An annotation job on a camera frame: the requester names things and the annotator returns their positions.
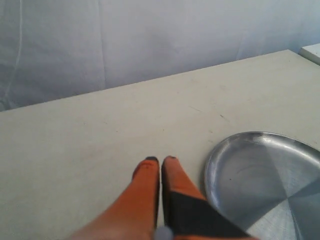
white table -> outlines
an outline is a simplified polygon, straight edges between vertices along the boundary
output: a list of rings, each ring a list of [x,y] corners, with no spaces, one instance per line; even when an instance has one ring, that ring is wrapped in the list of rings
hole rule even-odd
[[[299,54],[315,64],[320,65],[320,43],[302,47]]]
[[[65,237],[110,205],[146,156],[178,156],[200,186],[211,149],[238,132],[319,148],[319,76],[287,50],[1,112],[0,239]]]

white cloth backdrop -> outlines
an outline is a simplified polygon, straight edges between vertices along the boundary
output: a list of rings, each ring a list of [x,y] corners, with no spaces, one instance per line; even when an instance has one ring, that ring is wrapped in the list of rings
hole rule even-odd
[[[297,52],[320,43],[319,13],[318,0],[0,0],[0,110]]]

